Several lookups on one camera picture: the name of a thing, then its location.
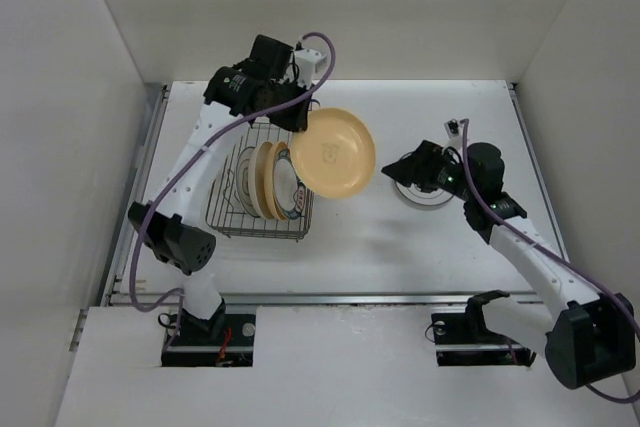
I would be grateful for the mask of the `white plate green rim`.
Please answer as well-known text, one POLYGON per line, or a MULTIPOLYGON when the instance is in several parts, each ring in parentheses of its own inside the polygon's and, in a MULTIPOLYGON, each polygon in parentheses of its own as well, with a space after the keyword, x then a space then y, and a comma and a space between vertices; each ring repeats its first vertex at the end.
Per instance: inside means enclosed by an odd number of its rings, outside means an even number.
POLYGON ((395 182, 394 186, 400 197, 414 207, 437 208, 445 205, 453 199, 452 194, 441 189, 423 192, 415 185, 405 187, 398 182, 395 182))

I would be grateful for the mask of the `cream white plate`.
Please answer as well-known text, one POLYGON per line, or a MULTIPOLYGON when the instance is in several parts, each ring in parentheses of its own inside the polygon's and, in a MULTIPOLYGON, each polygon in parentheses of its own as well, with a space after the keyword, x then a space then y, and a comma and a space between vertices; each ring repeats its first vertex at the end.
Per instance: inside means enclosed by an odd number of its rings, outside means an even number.
POLYGON ((267 203, 265 190, 266 160, 271 147, 271 142, 262 142, 254 149, 249 164, 249 192, 251 201, 258 216, 265 220, 272 220, 274 218, 267 203))

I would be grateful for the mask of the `white plate green pattern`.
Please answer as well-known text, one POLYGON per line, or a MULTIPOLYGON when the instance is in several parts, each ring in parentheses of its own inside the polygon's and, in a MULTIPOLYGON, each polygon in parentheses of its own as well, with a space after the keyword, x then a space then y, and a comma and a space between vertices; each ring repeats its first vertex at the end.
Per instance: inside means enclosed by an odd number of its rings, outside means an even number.
POLYGON ((253 147, 246 147, 239 155, 235 169, 236 195, 246 214, 257 217, 249 192, 249 164, 253 147))

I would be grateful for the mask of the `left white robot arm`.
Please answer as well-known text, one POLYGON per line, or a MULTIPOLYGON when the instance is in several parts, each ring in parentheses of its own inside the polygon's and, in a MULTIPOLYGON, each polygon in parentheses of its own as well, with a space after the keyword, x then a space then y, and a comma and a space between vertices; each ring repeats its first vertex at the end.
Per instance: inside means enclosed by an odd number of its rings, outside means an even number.
POLYGON ((224 299, 214 283, 216 238, 205 222, 212 184, 231 149, 259 117, 298 133, 307 128, 314 93, 328 80, 336 54, 259 35, 247 58, 219 68, 203 93, 203 104, 184 148, 159 190, 134 202, 128 218, 137 238, 131 254, 129 288, 136 288, 141 251, 177 269, 179 283, 166 292, 179 308, 171 330, 189 331, 201 343, 223 334, 224 299))

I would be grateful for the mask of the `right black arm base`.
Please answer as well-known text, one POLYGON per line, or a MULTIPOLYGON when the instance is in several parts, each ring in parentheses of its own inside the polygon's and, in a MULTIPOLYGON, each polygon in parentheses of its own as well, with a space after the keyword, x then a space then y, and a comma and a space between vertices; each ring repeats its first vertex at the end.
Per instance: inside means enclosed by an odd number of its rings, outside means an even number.
POLYGON ((522 366, 531 367, 537 354, 511 338, 487 329, 482 308, 497 300, 511 300, 501 290, 470 297, 463 310, 436 309, 430 331, 439 367, 522 366))

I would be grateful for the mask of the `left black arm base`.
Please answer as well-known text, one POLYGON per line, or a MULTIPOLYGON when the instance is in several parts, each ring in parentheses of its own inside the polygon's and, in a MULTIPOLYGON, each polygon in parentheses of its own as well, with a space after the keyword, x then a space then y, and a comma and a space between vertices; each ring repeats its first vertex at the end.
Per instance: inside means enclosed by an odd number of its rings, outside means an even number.
POLYGON ((222 302, 209 320, 191 314, 161 313, 158 324, 165 330, 163 367, 252 367, 257 308, 222 302))

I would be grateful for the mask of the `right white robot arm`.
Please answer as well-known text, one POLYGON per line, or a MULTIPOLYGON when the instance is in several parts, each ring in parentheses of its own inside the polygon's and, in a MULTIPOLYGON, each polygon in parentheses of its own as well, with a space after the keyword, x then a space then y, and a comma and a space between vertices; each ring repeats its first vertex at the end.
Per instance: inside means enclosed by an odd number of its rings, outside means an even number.
POLYGON ((636 365, 633 307, 565 266, 526 211, 503 189, 500 150, 474 143, 460 153, 429 141, 383 167, 396 183, 442 190, 463 202, 469 226, 527 281, 547 312, 520 307, 494 290, 468 299, 463 328, 477 342, 506 337, 544 358, 556 379, 575 390, 636 365))

